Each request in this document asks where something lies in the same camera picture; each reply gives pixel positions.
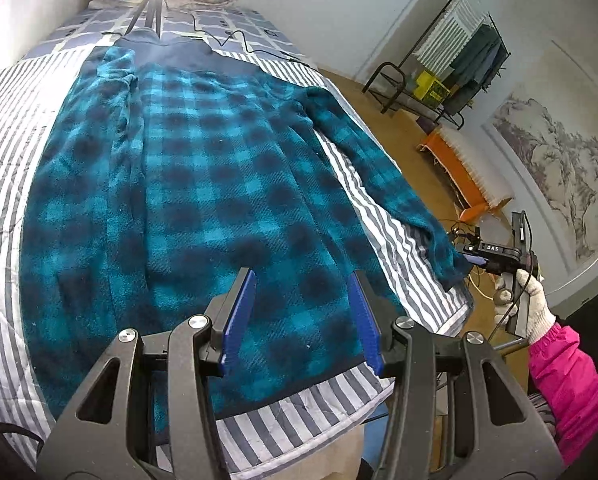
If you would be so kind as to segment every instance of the silver screw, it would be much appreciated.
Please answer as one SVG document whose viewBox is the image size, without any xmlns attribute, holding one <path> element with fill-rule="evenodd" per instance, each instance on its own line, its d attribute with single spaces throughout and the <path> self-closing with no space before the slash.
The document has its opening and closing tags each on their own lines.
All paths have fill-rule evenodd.
<svg viewBox="0 0 598 480">
<path fill-rule="evenodd" d="M 395 321 L 399 328 L 408 329 L 412 328 L 415 325 L 414 320 L 408 316 L 399 316 Z"/>
<path fill-rule="evenodd" d="M 474 331 L 468 332 L 466 334 L 466 339 L 468 340 L 468 343 L 472 345 L 482 345 L 485 341 L 485 339 L 483 339 L 483 336 L 479 332 Z"/>
<path fill-rule="evenodd" d="M 119 332 L 119 341 L 121 341 L 121 343 L 129 343 L 135 337 L 137 337 L 137 333 L 133 328 L 125 328 Z"/>
<path fill-rule="evenodd" d="M 203 328 L 207 324 L 208 318 L 203 314 L 196 314 L 188 319 L 188 325 L 190 325 L 192 328 Z"/>
</svg>

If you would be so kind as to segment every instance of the black and white striped fabric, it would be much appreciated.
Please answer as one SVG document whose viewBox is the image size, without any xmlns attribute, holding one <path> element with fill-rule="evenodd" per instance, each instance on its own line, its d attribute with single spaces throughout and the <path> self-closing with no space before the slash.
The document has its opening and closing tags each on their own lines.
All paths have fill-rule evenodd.
<svg viewBox="0 0 598 480">
<path fill-rule="evenodd" d="M 23 426 L 43 438 L 54 419 L 38 389 L 26 351 L 18 290 L 19 244 L 31 179 L 45 141 L 93 46 L 26 59 L 0 72 L 0 422 Z M 221 54 L 254 62 L 295 84 L 329 89 L 371 135 L 332 83 L 314 70 L 247 54 Z M 319 139 L 390 286 L 410 316 L 434 332 L 458 332 L 470 313 L 469 295 L 443 291 L 426 261 L 418 232 L 395 221 L 374 203 L 350 161 L 323 136 Z M 255 412 L 219 420 L 232 477 L 262 478 L 321 449 L 364 420 L 391 391 L 390 380 L 378 379 L 367 365 L 361 364 Z M 34 443 L 22 436 L 8 438 L 33 465 Z"/>
</svg>

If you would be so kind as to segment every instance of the person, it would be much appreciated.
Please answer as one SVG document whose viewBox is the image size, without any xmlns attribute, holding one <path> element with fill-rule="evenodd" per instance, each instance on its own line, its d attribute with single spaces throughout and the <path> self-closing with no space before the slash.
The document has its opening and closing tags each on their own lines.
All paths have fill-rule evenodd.
<svg viewBox="0 0 598 480">
<path fill-rule="evenodd" d="M 525 289 L 530 296 L 525 336 L 530 343 L 530 376 L 554 413 L 557 445 L 566 466 L 570 466 L 593 439 L 597 449 L 590 450 L 588 455 L 592 452 L 598 455 L 598 438 L 595 438 L 598 433 L 598 373 L 592 358 L 579 349 L 578 333 L 557 323 L 539 280 L 521 269 L 516 278 L 521 286 L 529 280 Z M 511 301 L 512 293 L 506 290 L 500 278 L 496 282 L 496 323 L 505 315 Z M 514 316 L 516 311 L 515 306 L 510 315 Z M 590 458 L 590 461 L 598 469 L 598 457 Z"/>
</svg>

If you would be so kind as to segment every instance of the blue gripper pad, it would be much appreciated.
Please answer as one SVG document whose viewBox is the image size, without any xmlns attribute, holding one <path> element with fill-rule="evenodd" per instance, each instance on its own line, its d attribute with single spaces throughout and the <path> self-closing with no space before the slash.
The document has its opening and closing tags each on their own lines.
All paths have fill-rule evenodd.
<svg viewBox="0 0 598 480">
<path fill-rule="evenodd" d="M 374 320 L 374 316 L 365 297 L 359 279 L 353 272 L 348 278 L 348 302 L 352 310 L 352 318 L 356 325 L 356 332 L 364 349 L 365 361 L 375 375 L 383 372 L 381 357 L 381 333 Z"/>
<path fill-rule="evenodd" d="M 223 332 L 223 354 L 221 355 L 221 370 L 225 372 L 230 364 L 236 360 L 243 334 L 246 331 L 252 307 L 255 304 L 256 275 L 249 270 L 241 286 L 239 295 L 234 302 L 234 309 Z"/>
</svg>

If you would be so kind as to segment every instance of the hand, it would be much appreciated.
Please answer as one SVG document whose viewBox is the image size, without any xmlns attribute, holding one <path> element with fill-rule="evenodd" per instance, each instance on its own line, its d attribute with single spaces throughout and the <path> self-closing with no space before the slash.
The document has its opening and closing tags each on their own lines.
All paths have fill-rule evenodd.
<svg viewBox="0 0 598 480">
<path fill-rule="evenodd" d="M 545 299 L 543 286 L 534 276 L 531 276 L 527 271 L 519 269 L 516 272 L 516 280 L 521 288 L 524 287 L 525 282 L 530 279 L 525 291 L 530 295 L 528 325 L 526 333 L 523 336 L 530 342 L 536 343 L 544 335 L 546 335 L 557 318 L 548 309 L 548 302 Z M 510 308 L 512 303 L 512 293 L 506 289 L 503 277 L 496 280 L 496 293 L 494 295 L 495 303 L 495 323 L 498 323 Z M 518 311 L 515 305 L 509 313 L 509 316 L 514 316 Z"/>
</svg>

